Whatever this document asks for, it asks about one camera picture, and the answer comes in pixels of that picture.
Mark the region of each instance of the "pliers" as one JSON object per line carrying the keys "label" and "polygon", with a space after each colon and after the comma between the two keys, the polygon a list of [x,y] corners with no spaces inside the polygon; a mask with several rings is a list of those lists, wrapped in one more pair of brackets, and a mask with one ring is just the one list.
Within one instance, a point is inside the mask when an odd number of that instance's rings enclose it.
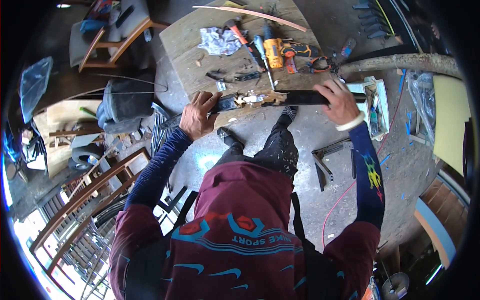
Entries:
{"label": "pliers", "polygon": [[[317,61],[317,60],[325,60],[327,62],[327,67],[325,68],[315,68],[313,66],[313,64]],[[332,66],[330,66],[330,63],[329,63],[329,59],[327,58],[327,56],[320,56],[320,57],[316,57],[314,58],[312,61],[310,62],[307,62],[307,65],[304,66],[304,67],[301,67],[298,72],[299,73],[317,73],[317,72],[323,72],[323,71],[327,71],[331,68]]]}

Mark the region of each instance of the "shoe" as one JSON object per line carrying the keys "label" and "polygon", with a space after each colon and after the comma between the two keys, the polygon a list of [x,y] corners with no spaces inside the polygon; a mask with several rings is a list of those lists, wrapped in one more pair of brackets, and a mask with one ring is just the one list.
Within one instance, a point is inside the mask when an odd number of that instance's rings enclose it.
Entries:
{"label": "shoe", "polygon": [[277,124],[288,127],[297,115],[298,106],[287,106],[278,118]]}
{"label": "shoe", "polygon": [[228,147],[232,147],[233,144],[235,143],[239,143],[243,148],[245,148],[245,145],[240,142],[233,134],[230,130],[228,130],[227,128],[223,128],[223,127],[220,127],[217,129],[216,131],[216,135],[217,137],[223,142],[225,143]]}

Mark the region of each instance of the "person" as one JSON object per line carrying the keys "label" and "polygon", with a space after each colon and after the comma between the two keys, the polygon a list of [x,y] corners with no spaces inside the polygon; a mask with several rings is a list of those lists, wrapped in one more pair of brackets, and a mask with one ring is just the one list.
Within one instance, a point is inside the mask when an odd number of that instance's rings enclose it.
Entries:
{"label": "person", "polygon": [[[338,298],[361,299],[380,241],[382,175],[353,94],[338,80],[314,89],[330,102],[323,110],[337,129],[349,130],[357,163],[357,218],[327,244],[323,256],[335,268]],[[152,211],[183,152],[213,131],[216,115],[207,113],[220,96],[195,94],[119,212],[108,271],[117,300],[125,298],[130,259],[146,245],[166,239]],[[168,234],[163,267],[156,273],[158,299],[305,299],[306,287],[319,284],[307,280],[302,241],[287,231],[299,158],[288,126],[296,114],[296,107],[282,112],[254,157],[243,155],[244,144],[233,133],[218,129],[229,149],[206,172],[193,220]]]}

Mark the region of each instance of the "right hand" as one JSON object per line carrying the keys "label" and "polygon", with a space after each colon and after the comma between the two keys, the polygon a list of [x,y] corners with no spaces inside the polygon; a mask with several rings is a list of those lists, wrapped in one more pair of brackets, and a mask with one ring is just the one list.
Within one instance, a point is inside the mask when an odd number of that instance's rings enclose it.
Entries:
{"label": "right hand", "polygon": [[180,129],[192,140],[192,142],[211,133],[218,114],[212,114],[207,118],[208,112],[215,106],[222,93],[197,92],[190,104],[183,108],[180,119]]}
{"label": "right hand", "polygon": [[313,88],[330,102],[330,105],[322,105],[322,109],[328,119],[337,125],[347,124],[360,114],[355,97],[340,80],[327,80]]}

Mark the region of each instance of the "black pants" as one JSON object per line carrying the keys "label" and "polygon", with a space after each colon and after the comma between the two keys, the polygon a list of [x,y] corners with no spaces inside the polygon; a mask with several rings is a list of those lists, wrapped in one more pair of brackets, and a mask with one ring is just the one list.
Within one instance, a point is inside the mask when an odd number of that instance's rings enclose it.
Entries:
{"label": "black pants", "polygon": [[297,173],[297,162],[299,159],[298,149],[293,143],[293,136],[288,129],[282,125],[275,124],[272,132],[267,137],[265,146],[254,157],[243,155],[241,144],[234,143],[215,166],[232,161],[248,161],[259,166],[271,169],[287,175],[293,181]]}

